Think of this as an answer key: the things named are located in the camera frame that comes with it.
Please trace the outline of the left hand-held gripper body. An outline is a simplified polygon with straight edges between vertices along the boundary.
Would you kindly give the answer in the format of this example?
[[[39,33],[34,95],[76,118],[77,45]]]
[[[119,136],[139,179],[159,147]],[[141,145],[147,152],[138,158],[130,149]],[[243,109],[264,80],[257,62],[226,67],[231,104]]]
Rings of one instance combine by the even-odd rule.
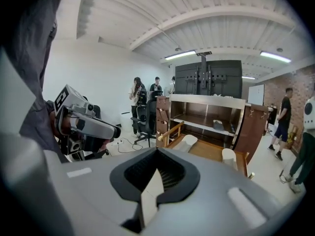
[[[84,146],[88,136],[73,130],[73,116],[95,118],[94,105],[71,86],[65,85],[54,101],[54,108],[56,115],[54,127],[60,138],[62,153],[75,160],[85,160]],[[71,117],[71,133],[62,135],[61,122],[66,116]]]

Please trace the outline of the person's left hand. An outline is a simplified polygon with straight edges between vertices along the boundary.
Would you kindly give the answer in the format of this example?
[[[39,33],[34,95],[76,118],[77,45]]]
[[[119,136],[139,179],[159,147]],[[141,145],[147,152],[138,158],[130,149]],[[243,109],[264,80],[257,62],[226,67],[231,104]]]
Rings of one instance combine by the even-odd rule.
[[[71,133],[71,117],[64,117],[62,122],[61,122],[61,128],[60,131],[62,135],[69,135]]]

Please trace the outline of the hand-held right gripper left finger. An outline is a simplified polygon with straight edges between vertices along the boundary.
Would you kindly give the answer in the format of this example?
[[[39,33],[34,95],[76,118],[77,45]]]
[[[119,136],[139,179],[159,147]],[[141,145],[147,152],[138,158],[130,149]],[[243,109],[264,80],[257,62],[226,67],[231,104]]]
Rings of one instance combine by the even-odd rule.
[[[61,163],[44,151],[54,190],[68,216],[74,236],[135,236],[137,218],[143,218],[137,202],[122,199],[110,182],[111,171],[140,151],[81,162]]]

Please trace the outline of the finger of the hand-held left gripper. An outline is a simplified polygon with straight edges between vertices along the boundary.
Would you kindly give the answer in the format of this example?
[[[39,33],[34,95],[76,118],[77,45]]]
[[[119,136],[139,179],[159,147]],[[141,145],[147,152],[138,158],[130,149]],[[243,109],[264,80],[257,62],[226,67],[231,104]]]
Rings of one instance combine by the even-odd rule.
[[[101,139],[118,138],[121,134],[119,127],[88,116],[73,116],[73,130]]]

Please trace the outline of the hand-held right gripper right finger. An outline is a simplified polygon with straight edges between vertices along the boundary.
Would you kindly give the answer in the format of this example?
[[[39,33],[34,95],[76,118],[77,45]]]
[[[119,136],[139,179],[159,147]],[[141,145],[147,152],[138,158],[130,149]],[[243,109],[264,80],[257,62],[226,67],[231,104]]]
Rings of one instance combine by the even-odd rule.
[[[147,226],[149,236],[272,236],[294,213],[303,196],[283,206],[232,167],[178,150],[173,155],[200,173],[184,201],[159,205]]]

